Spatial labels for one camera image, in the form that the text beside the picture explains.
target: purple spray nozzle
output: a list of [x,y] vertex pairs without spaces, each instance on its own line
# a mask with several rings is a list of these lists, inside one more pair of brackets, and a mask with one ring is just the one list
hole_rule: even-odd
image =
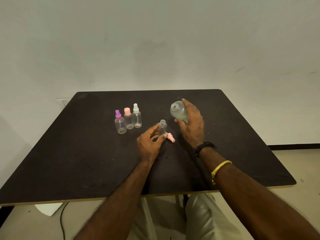
[[115,118],[116,118],[117,120],[121,120],[121,119],[122,119],[122,115],[121,115],[121,113],[120,113],[119,110],[116,110],[116,111],[115,111]]

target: white pants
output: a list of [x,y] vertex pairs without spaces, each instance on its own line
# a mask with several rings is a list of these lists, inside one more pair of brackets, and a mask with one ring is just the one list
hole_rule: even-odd
[[[240,231],[222,213],[211,193],[192,194],[186,204],[186,240],[238,240]],[[156,240],[150,211],[141,198],[128,240]]]

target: gold bracelet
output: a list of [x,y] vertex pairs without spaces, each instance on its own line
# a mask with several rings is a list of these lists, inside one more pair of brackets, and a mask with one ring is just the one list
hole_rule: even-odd
[[231,164],[232,164],[232,162],[231,162],[231,161],[229,161],[229,160],[224,161],[224,162],[220,163],[220,164],[219,164],[219,166],[218,166],[218,167],[216,167],[216,169],[211,173],[212,183],[213,183],[213,184],[216,184],[216,183],[214,182],[214,177],[216,176],[216,174],[217,174],[218,170],[219,170],[219,169],[221,169],[221,168],[222,168],[222,166],[223,166],[223,165],[225,165],[225,164],[227,164],[227,163],[231,163]]

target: electrical cable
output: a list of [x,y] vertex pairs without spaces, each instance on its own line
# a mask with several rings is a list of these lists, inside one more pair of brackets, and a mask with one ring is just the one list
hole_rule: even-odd
[[60,214],[60,226],[61,226],[61,230],[62,230],[62,234],[63,234],[63,240],[66,240],[66,235],[64,233],[64,229],[63,229],[63,225],[62,225],[62,214],[63,214],[63,211],[64,211],[64,209],[66,208],[66,206],[68,204],[69,204],[69,202],[64,205],[64,207],[63,207],[63,209],[61,211],[61,214]]

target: clear plastic bottle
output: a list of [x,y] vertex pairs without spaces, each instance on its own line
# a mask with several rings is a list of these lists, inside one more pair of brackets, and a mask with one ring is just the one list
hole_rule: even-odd
[[183,120],[188,123],[187,108],[182,101],[171,104],[170,113],[177,120]]
[[163,134],[167,133],[167,123],[165,120],[160,120],[160,123],[158,125],[158,132],[158,138]]
[[130,108],[124,109],[124,120],[128,130],[134,128],[134,120],[132,118],[132,113],[130,111]]
[[127,127],[126,127],[126,122],[125,119],[122,117],[121,113],[119,110],[115,111],[115,127],[117,129],[117,132],[119,134],[124,134],[127,132]]
[[139,112],[139,108],[137,104],[133,105],[133,124],[135,128],[140,128],[142,126],[141,121],[141,113]]

